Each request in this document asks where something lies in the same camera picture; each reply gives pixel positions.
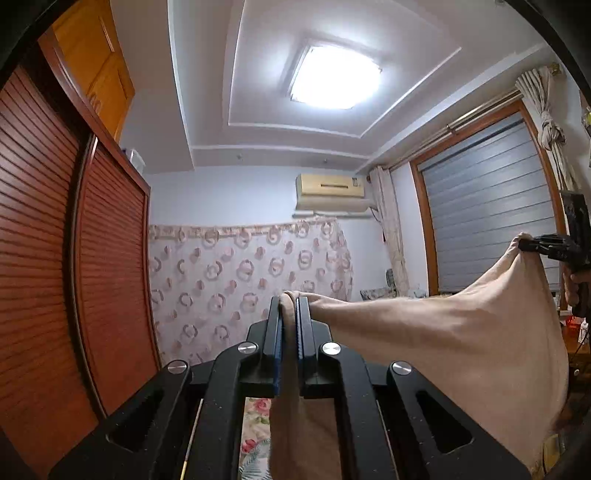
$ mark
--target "upper cabinet door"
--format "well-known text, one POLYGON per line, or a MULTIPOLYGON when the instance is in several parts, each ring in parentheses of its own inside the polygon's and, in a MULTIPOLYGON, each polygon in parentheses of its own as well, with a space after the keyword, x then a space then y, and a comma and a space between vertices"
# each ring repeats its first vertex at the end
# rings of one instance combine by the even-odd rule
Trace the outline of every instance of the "upper cabinet door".
POLYGON ((122 58, 112 55, 91 85, 88 98, 95 112, 116 140, 119 140, 125 114, 134 95, 122 58))
POLYGON ((81 91, 118 140, 135 91, 108 0, 79 0, 53 30, 81 91))

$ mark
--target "tied curtain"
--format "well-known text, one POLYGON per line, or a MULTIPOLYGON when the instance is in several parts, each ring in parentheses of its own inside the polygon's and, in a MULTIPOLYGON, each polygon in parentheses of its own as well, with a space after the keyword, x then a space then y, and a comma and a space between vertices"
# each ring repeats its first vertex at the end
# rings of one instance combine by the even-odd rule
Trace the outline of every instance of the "tied curtain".
POLYGON ((151 225, 154 329, 163 364, 213 360, 266 320, 285 290, 349 300, 353 268, 336 219, 201 228, 151 225))
POLYGON ((551 115, 554 98, 554 79, 548 67, 529 70, 519 76, 515 86, 535 107, 542 120, 538 143, 552 153, 558 186, 566 190, 578 190, 579 184, 564 153, 564 132, 551 115))
POLYGON ((408 295, 410 286, 404 262, 398 202, 396 201, 392 178, 389 170, 384 170, 381 166, 375 167, 369 173, 369 178, 374 190, 375 203, 378 207, 378 220, 382 225, 384 237, 386 238, 388 255, 392 264, 392 273, 394 274, 394 284, 398 295, 405 297, 408 295))

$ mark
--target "wall-mounted air conditioner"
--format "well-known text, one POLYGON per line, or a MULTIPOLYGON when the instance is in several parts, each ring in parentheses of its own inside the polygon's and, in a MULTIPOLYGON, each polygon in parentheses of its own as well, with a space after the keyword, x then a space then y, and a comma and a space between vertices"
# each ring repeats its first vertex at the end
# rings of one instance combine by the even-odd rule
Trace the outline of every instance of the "wall-mounted air conditioner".
POLYGON ((295 182, 296 210, 314 212, 364 212, 374 205, 360 177, 302 173, 295 182))

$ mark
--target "metal screw head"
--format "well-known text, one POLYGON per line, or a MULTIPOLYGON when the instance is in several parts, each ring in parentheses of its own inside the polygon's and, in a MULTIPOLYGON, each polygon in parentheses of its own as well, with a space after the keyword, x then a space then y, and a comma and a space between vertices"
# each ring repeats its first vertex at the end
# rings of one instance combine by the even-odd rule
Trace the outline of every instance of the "metal screw head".
POLYGON ((322 346, 322 351, 326 355, 338 355, 340 353, 340 345, 336 342, 326 342, 322 346))
POLYGON ((256 344, 252 342, 242 342, 240 345, 238 345, 238 351, 240 353, 244 353, 244 355, 256 352, 257 348, 258 347, 256 346, 256 344))
POLYGON ((413 368, 408 362, 398 361, 392 364, 392 371, 398 375, 408 375, 413 368))
POLYGON ((173 360, 168 364, 168 371, 173 375, 183 373, 187 369, 187 364, 182 360, 173 360))

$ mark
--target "pink floral curtain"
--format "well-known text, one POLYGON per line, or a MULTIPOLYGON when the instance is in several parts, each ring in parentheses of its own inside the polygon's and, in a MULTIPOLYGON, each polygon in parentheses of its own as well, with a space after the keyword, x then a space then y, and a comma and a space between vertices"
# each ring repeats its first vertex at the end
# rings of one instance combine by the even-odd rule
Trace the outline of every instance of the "pink floral curtain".
POLYGON ((353 268, 335 219, 283 225, 150 226, 150 289, 164 364, 213 360, 266 320, 285 290, 350 298, 353 268))

